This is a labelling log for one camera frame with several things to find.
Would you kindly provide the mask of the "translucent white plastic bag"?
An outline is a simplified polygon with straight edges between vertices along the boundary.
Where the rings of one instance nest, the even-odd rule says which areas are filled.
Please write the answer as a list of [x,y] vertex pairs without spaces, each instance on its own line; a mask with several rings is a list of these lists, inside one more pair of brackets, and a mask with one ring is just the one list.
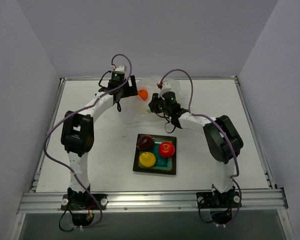
[[[160,82],[160,76],[150,76],[143,78],[136,82],[138,90],[146,90],[148,97],[143,100],[140,96],[132,96],[120,101],[121,113],[119,113],[120,120],[126,125],[150,125],[155,122],[160,122],[163,119],[150,111],[148,104],[152,99],[154,93],[159,93],[160,89],[157,84]],[[171,85],[171,90],[175,92],[177,102],[183,107],[188,108],[190,100],[190,89],[182,88],[181,81],[173,78],[166,78],[164,82]]]

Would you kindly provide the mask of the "yellow fake fruit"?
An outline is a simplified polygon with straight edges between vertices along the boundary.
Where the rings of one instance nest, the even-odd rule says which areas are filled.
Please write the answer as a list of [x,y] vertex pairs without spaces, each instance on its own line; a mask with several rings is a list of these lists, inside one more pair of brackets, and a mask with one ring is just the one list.
[[145,168],[152,168],[156,161],[156,156],[152,152],[143,152],[139,156],[139,163]]

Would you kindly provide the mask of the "red fake fruit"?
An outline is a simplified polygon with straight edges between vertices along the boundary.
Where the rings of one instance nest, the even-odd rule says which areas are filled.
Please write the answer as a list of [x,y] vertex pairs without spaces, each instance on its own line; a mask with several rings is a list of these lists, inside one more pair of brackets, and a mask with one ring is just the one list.
[[158,147],[158,153],[163,158],[171,158],[175,153],[175,146],[171,142],[162,142]]

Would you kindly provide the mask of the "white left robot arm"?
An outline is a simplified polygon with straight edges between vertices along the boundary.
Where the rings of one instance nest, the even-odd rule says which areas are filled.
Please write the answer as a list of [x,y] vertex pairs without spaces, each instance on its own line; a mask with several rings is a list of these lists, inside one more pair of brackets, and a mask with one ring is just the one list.
[[94,123],[109,108],[117,105],[121,111],[120,100],[138,95],[136,78],[125,78],[122,71],[112,71],[106,87],[102,86],[95,97],[84,106],[84,110],[74,113],[67,111],[63,122],[60,142],[64,146],[71,168],[68,193],[74,193],[73,204],[80,210],[90,206],[91,197],[87,194],[90,189],[88,178],[88,154],[92,149]]

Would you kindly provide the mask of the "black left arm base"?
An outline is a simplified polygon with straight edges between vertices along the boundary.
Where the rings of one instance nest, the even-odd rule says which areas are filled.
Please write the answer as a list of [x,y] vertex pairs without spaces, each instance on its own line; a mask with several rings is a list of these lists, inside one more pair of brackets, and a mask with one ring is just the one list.
[[[58,222],[61,231],[72,232],[75,228],[91,228],[101,222],[103,211],[107,208],[108,195],[105,193],[93,193],[92,195],[98,204],[86,192],[74,192],[63,196],[60,206],[63,213]],[[71,224],[64,228],[62,224],[66,214],[70,214]]]

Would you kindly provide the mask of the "dark brown fake fruit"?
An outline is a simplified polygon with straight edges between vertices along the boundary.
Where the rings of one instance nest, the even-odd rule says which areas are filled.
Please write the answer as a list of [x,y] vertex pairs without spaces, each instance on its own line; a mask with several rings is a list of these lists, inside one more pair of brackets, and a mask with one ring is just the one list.
[[141,136],[136,143],[137,148],[143,152],[151,150],[154,147],[154,145],[154,139],[147,134]]

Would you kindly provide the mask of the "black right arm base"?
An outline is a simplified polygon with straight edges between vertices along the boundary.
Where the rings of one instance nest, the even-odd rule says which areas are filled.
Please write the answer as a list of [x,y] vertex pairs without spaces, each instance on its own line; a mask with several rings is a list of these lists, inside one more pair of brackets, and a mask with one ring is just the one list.
[[[201,221],[225,227],[237,216],[242,206],[242,194],[234,189],[224,193],[219,193],[217,190],[197,192],[196,201]],[[210,219],[205,219],[201,210],[209,210]]]

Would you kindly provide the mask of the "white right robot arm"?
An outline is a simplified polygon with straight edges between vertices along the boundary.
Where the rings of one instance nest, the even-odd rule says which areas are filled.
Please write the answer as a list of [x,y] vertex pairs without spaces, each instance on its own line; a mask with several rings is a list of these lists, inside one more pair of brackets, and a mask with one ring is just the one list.
[[191,113],[181,107],[172,91],[162,95],[154,93],[148,106],[152,113],[162,113],[175,128],[192,130],[205,136],[209,152],[216,160],[213,203],[220,207],[228,203],[234,178],[240,174],[237,157],[244,146],[231,119],[227,115],[211,118]]

